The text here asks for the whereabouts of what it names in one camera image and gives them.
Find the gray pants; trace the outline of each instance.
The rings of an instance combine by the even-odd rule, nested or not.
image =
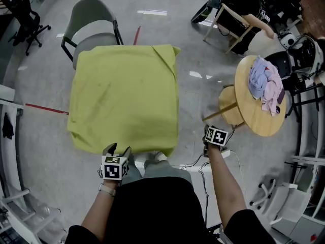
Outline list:
[[[135,166],[133,156],[129,158],[128,167],[129,170],[127,175],[122,179],[122,185],[145,178],[157,177],[180,177],[192,184],[191,175],[188,171],[174,168],[168,163],[168,161],[147,160],[144,163],[145,173],[143,177]]]

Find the wristwatch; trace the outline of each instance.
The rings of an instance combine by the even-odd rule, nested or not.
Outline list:
[[[112,197],[114,197],[115,194],[116,194],[116,191],[114,189],[109,188],[109,187],[107,187],[107,186],[105,186],[103,184],[100,184],[100,186],[98,187],[98,190],[99,191],[104,191],[104,192],[108,193],[109,195],[111,195]]]

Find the pink cloth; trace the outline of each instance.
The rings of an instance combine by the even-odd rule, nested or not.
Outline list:
[[[277,100],[283,85],[277,68],[270,62],[267,62],[267,68],[265,69],[265,75],[268,78],[268,83],[264,89],[264,95],[261,97],[262,110],[269,110],[271,115],[274,116],[276,114]]]

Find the black office chair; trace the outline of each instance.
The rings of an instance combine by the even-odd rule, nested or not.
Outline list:
[[[40,25],[41,18],[38,13],[31,10],[29,0],[1,0],[4,5],[12,12],[13,16],[19,21],[20,28],[18,33],[9,40],[14,40],[13,46],[24,42],[28,43],[28,47],[26,49],[26,56],[29,55],[29,48],[33,42],[33,40],[37,41],[39,47],[42,46],[40,41],[37,39],[37,35],[40,34],[45,29],[51,30],[51,26],[47,25],[43,27]]]

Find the red line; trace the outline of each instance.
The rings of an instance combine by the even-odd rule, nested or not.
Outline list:
[[[139,36],[139,32],[140,32],[140,28],[141,28],[141,25],[139,26],[139,28],[137,30],[137,33],[136,33],[136,36],[134,37],[133,45],[136,45],[137,44],[138,36]]]
[[[48,111],[52,111],[52,112],[56,112],[56,113],[60,113],[60,114],[67,114],[67,115],[69,115],[69,112],[57,110],[57,109],[54,109],[54,108],[46,108],[46,107],[42,107],[42,106],[38,106],[38,105],[33,105],[33,104],[29,104],[29,103],[26,103],[25,106],[33,107],[33,108],[40,108],[40,109],[44,109],[44,110],[48,110]]]

